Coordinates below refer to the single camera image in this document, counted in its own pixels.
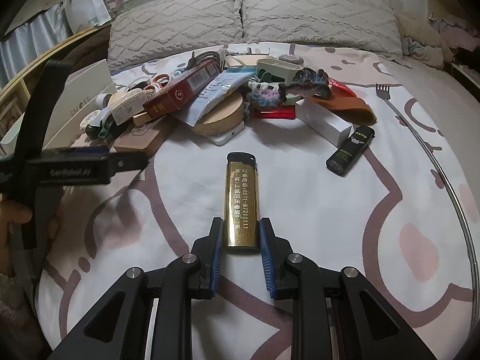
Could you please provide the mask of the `person's left hand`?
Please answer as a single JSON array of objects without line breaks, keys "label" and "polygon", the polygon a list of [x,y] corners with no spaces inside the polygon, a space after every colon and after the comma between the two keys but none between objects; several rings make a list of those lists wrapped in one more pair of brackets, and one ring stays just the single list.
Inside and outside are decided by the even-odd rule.
[{"label": "person's left hand", "polygon": [[[14,233],[14,224],[26,224],[32,219],[32,211],[24,205],[1,196],[1,274],[13,276],[11,262],[11,240]],[[49,218],[46,225],[48,247],[53,243],[57,232],[64,221],[64,206],[58,204],[55,213]]]}]

